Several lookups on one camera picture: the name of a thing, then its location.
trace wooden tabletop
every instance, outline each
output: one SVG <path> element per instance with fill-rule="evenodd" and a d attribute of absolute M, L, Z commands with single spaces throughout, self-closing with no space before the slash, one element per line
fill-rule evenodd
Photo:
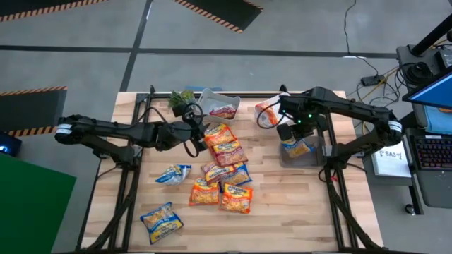
<path fill-rule="evenodd" d="M 345 96 L 342 91 L 336 94 Z M 130 123 L 135 96 L 135 92 L 118 94 L 112 121 Z M 237 120 L 231 126 L 249 159 L 248 168 L 253 181 L 246 186 L 254 188 L 251 213 L 219 211 L 218 205 L 188 206 L 194 179 L 201 176 L 200 166 L 213 160 L 209 152 L 205 151 L 197 158 L 190 158 L 182 145 L 166 152 L 146 149 L 143 154 L 129 251 L 337 250 L 326 185 L 317 178 L 320 169 L 288 169 L 280 166 L 280 141 L 276 130 L 262 130 L 255 124 L 253 108 L 263 100 L 242 99 Z M 157 107 L 168 121 L 174 120 L 166 99 L 154 99 L 152 105 Z M 350 118 L 332 114 L 332 119 L 338 143 L 347 143 L 356 138 Z M 150 114 L 150 121 L 159 120 L 157 114 Z M 126 144 L 125 140 L 109 140 L 118 145 Z M 362 166 L 360 160 L 352 159 L 350 162 Z M 169 165 L 176 163 L 193 165 L 191 173 L 181 185 L 165 186 L 155 182 Z M 100 173 L 113 166 L 112 161 L 104 161 L 100 166 Z M 120 172 L 121 169 L 115 169 L 102 176 L 96 184 L 83 238 L 85 247 L 98 237 L 113 215 Z M 353 215 L 373 241 L 382 245 L 365 173 L 348 167 L 344 170 L 344 175 Z M 174 211 L 183 221 L 184 227 L 150 245 L 148 232 L 139 218 L 169 201 L 173 202 Z M 345 242 L 349 244 L 343 218 L 341 224 Z M 120 227 L 118 244 L 121 240 Z"/>

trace concrete floor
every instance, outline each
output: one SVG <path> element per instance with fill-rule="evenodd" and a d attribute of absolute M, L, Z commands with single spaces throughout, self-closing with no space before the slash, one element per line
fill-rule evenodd
<path fill-rule="evenodd" d="M 61 13 L 0 23 L 1 45 L 132 47 L 146 0 L 110 0 Z M 154 0 L 142 48 L 266 49 L 346 52 L 343 17 L 352 0 L 253 0 L 264 12 L 241 35 L 170 0 Z M 349 12 L 352 52 L 395 53 L 416 43 L 451 13 L 447 0 L 366 0 Z M 64 114 L 110 119 L 129 54 L 0 51 L 0 91 L 66 85 Z M 395 59 L 368 59 L 380 73 Z M 291 90 L 323 86 L 350 93 L 374 71 L 359 59 L 337 57 L 139 54 L 128 91 L 181 90 L 186 85 L 226 90 Z M 371 88 L 363 88 L 364 95 Z M 380 96 L 377 90 L 367 98 Z M 411 110 L 393 104 L 398 117 Z M 74 249 L 99 160 L 82 146 L 63 146 L 51 135 L 23 138 L 20 158 L 76 176 L 54 252 Z M 408 188 L 370 186 L 383 240 L 391 250 L 450 253 L 452 211 L 424 207 L 411 217 Z"/>

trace black metal frame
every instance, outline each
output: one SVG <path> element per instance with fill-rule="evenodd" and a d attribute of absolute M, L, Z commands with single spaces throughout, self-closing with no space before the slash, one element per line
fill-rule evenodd
<path fill-rule="evenodd" d="M 221 94 L 228 95 L 228 96 L 239 96 L 241 98 L 270 98 L 275 95 L 278 95 L 279 92 L 221 92 Z M 198 97 L 200 95 L 199 92 L 195 93 L 195 97 Z M 151 103 L 151 99 L 165 99 L 170 96 L 169 93 L 166 92 L 156 92 L 153 95 L 150 95 L 149 93 L 138 93 L 136 95 L 136 101 L 135 101 L 135 107 L 133 109 L 133 117 L 132 122 L 135 122 L 136 119 L 139 117 L 139 111 L 142 106 L 142 104 L 145 102 L 145 106 L 149 107 Z M 144 121 L 147 122 L 149 119 L 149 115 L 147 114 L 144 117 Z M 331 144 L 336 144 L 335 139 L 335 133 L 333 128 L 333 122 L 331 120 L 331 116 L 327 115 L 327 124 L 328 124 L 328 134 L 331 140 Z M 323 132 L 318 131 L 318 134 L 320 137 L 323 138 Z M 136 199 L 136 193 L 138 191 L 138 179 L 140 175 L 140 168 L 141 168 L 141 160 L 142 160 L 142 152 L 138 154 L 136 157 L 137 165 L 136 168 L 133 171 L 133 180 L 132 184 L 129 190 L 129 194 L 124 199 L 124 194 L 126 192 L 126 182 L 129 174 L 129 170 L 123 169 L 121 173 L 121 179 L 119 182 L 119 190 L 117 195 L 117 203 L 115 207 L 115 213 L 110 221 L 110 223 L 105 228 L 104 232 L 99 236 L 102 240 L 99 241 L 99 238 L 96 240 L 98 243 L 105 243 L 106 239 L 109 238 L 109 243 L 107 245 L 106 249 L 101 249 L 99 247 L 103 247 L 103 244 L 98 244 L 97 246 L 94 246 L 95 249 L 87 248 L 87 249 L 81 249 L 81 242 L 83 240 L 83 234 L 85 233 L 85 227 L 88 221 L 88 215 L 90 211 L 91 202 L 93 200 L 94 190 L 95 190 L 95 184 L 93 185 L 93 189 L 90 196 L 90 202 L 88 204 L 86 213 L 85 213 L 85 219 L 82 226 L 82 229 L 79 233 L 78 237 L 78 243 L 75 253 L 126 253 L 128 252 L 129 248 L 129 239 L 130 239 L 130 232 L 131 232 L 131 226 L 132 226 L 132 219 L 133 219 L 133 209 L 135 206 L 135 199 Z M 342 170 L 338 170 L 338 185 L 340 188 L 340 196 L 342 201 L 344 202 L 344 206 L 350 211 L 350 202 L 348 200 L 348 194 L 347 194 L 347 188 L 345 186 L 345 179 L 343 176 Z M 331 182 L 331 172 L 329 170 L 325 170 L 325 177 L 327 179 L 327 182 Z M 345 247 L 344 238 L 342 234 L 342 228 L 340 225 L 340 218 L 338 213 L 338 207 L 335 205 L 335 203 L 331 200 L 330 197 L 330 206 L 331 206 L 331 214 L 333 217 L 333 226 L 336 236 L 336 242 L 338 243 L 338 250 L 341 250 Z M 127 210 L 126 215 L 126 222 L 125 222 L 125 230 L 124 230 L 124 237 L 121 244 L 121 247 L 117 247 L 117 231 L 119 228 L 119 220 L 124 216 L 125 211 Z M 351 248 L 355 249 L 358 248 L 357 245 L 357 238 L 356 234 L 354 233 L 351 225 L 349 222 L 347 222 L 347 229 L 349 233 L 350 238 L 350 245 Z"/>

